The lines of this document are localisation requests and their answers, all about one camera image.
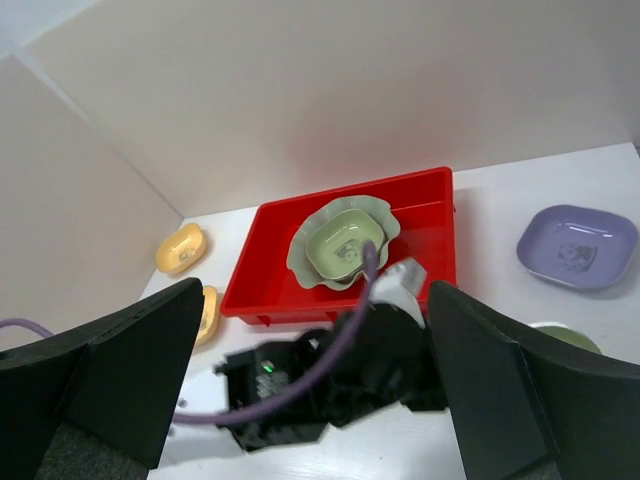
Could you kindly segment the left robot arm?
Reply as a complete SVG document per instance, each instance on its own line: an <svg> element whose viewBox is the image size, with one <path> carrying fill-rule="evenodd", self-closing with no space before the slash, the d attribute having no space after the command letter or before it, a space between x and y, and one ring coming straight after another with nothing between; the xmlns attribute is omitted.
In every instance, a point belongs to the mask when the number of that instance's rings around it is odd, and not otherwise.
<svg viewBox="0 0 640 480"><path fill-rule="evenodd" d="M284 393L328 353L350 320L344 314L330 329L311 329L293 340L228 355L214 372L226 380L229 412ZM315 443L329 426L345 428L395 404L414 413L444 411L448 401L431 346L431 331L421 316L373 303L346 350L318 382L284 406L222 428L242 451L255 452Z"/></svg>

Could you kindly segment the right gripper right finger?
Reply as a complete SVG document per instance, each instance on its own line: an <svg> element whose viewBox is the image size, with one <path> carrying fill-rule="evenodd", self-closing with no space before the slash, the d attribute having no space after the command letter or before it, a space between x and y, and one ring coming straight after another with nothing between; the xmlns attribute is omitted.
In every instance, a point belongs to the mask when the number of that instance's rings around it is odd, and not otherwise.
<svg viewBox="0 0 640 480"><path fill-rule="evenodd" d="M636 479L639 367L430 286L434 356L469 479Z"/></svg>

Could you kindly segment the red plastic bin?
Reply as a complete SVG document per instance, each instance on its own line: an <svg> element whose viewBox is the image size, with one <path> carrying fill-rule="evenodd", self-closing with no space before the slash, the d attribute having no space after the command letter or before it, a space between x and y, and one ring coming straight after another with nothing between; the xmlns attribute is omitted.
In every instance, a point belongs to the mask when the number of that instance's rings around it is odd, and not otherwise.
<svg viewBox="0 0 640 480"><path fill-rule="evenodd" d="M226 317L254 326L333 322L356 306L363 285L343 292L306 290L286 266L289 245L303 221L330 201L353 195L386 200L401 232L390 243L392 263L415 258L429 281L456 281L453 173L438 167L342 186L261 205L221 303Z"/></svg>

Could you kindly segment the yellow square plate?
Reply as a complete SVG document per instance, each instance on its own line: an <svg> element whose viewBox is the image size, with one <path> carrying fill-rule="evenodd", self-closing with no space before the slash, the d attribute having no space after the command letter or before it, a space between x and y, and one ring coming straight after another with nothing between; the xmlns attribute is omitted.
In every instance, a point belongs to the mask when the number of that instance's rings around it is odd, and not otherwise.
<svg viewBox="0 0 640 480"><path fill-rule="evenodd" d="M199 348L211 341L216 335L220 325L220 294L218 290L213 286L204 286L203 297L204 305L199 330L194 343L195 348Z"/></svg>
<svg viewBox="0 0 640 480"><path fill-rule="evenodd" d="M157 269L168 275L177 275L200 260L207 250L208 241L201 227L189 223L172 233L157 248Z"/></svg>

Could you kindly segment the large green scalloped bowl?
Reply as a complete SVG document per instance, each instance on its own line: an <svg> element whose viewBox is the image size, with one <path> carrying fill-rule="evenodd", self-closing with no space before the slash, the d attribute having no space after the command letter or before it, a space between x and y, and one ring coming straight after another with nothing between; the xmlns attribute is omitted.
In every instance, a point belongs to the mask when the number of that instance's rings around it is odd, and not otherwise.
<svg viewBox="0 0 640 480"><path fill-rule="evenodd" d="M311 235L336 214L348 210L360 209L368 213L384 230L386 240L376 249L378 265L384 266L389 258L389 244L399 237L401 225L394 216L389 202L369 195L339 197L325 204L302 223L295 232L289 246L286 266L295 277L299 286L306 290L325 286L333 291L345 291L364 274L363 259L361 269L344 281L325 280L317 273L305 253Z"/></svg>

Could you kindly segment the green square panda plate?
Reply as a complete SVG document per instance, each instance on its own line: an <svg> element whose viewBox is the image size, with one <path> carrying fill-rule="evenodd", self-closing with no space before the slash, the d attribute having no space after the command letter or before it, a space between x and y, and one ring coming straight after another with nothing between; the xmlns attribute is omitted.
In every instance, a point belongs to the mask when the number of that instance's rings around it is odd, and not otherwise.
<svg viewBox="0 0 640 480"><path fill-rule="evenodd" d="M379 249L385 240L384 230L368 213L348 209L311 235L305 253L321 278L344 281L362 267L362 244L371 241Z"/></svg>

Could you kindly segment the purple square panda plate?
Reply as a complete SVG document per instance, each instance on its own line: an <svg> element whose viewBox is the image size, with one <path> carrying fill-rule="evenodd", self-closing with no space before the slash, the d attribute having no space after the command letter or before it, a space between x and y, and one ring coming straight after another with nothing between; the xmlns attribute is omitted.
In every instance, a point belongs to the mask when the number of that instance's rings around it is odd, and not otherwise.
<svg viewBox="0 0 640 480"><path fill-rule="evenodd" d="M576 291L598 291L625 275L639 246L628 218L574 205L554 205L531 219L516 246L532 275Z"/></svg>

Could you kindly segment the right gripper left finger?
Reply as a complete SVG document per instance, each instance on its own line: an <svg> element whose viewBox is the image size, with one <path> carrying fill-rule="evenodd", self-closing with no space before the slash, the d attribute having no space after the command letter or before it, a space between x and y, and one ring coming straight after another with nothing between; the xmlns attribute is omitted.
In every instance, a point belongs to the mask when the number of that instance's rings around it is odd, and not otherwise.
<svg viewBox="0 0 640 480"><path fill-rule="evenodd" d="M1 354L4 479L145 479L158 467L203 288L188 278Z"/></svg>

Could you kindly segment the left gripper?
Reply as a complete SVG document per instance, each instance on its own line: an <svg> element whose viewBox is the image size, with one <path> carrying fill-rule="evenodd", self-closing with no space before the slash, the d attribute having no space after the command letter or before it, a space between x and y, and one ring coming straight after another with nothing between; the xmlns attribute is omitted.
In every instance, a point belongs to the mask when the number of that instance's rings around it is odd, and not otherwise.
<svg viewBox="0 0 640 480"><path fill-rule="evenodd" d="M399 403L412 412L448 407L432 352L431 330L388 303L369 307L349 349L323 378L320 411L349 425Z"/></svg>

